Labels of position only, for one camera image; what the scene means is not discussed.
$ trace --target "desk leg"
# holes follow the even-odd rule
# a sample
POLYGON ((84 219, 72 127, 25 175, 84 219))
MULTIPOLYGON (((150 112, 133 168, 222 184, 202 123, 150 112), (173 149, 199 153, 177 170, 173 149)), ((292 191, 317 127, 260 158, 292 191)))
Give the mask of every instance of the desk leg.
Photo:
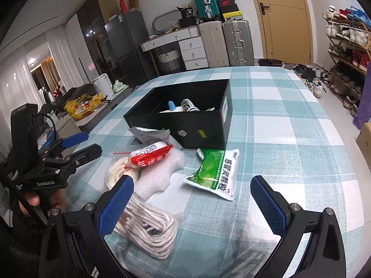
POLYGON ((155 59, 154 59, 153 54, 152 54, 152 50, 150 50, 149 52, 150 52, 150 55, 151 55, 151 60, 152 60, 153 66, 155 67, 156 74, 157 74, 157 76, 160 76, 160 74, 158 73, 158 69, 157 69, 155 59))

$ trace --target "green packet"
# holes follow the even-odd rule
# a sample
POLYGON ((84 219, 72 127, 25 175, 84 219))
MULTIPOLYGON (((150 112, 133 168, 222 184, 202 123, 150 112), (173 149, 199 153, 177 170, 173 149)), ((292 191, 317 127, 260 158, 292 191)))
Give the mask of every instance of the green packet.
POLYGON ((185 183, 233 200, 240 150, 200 149, 203 161, 198 171, 185 183))

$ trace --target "blue gripper pad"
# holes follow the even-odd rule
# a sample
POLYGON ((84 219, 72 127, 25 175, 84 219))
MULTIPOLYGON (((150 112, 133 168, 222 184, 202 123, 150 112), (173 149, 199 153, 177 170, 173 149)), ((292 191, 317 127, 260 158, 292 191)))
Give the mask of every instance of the blue gripper pad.
POLYGON ((262 176, 253 177, 250 192, 273 234, 283 237, 291 220, 288 202, 262 176))
POLYGON ((134 193, 134 181, 129 176, 122 176, 115 186, 105 192, 97 202, 97 211, 102 211, 98 215, 98 233, 103 238, 111 234, 117 224, 122 212, 134 193), (99 208, 102 201, 108 199, 103 208, 99 208))
POLYGON ((80 144, 86 140, 88 140, 89 134, 86 132, 81 132, 76 135, 70 136, 68 138, 64 138, 62 142, 63 148, 70 148, 72 146, 75 146, 77 144, 80 144))

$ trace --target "laundry basket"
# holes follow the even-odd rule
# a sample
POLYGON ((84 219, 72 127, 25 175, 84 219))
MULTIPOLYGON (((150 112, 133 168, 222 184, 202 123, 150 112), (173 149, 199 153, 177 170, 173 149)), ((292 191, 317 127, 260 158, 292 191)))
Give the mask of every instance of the laundry basket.
POLYGON ((280 60, 275 60, 274 58, 261 58, 258 61, 259 66, 280 66, 285 67, 285 63, 280 60))
POLYGON ((163 72, 171 72, 177 70, 182 65, 182 59, 178 50, 170 51, 169 53, 158 56, 160 68, 163 72))

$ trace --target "tiled floor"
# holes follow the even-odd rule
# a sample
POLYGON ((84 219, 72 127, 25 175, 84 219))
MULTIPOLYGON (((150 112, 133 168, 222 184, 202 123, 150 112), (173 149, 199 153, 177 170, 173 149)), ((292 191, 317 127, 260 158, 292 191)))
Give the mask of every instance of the tiled floor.
POLYGON ((347 278, 353 278, 357 275, 356 269, 361 269, 371 255, 371 173, 356 143, 359 130, 353 125, 353 117, 350 112, 343 107, 341 101, 330 90, 327 93, 322 92, 322 98, 318 101, 344 142, 361 190, 365 222, 364 239, 361 253, 355 261, 353 269, 347 275, 347 278))

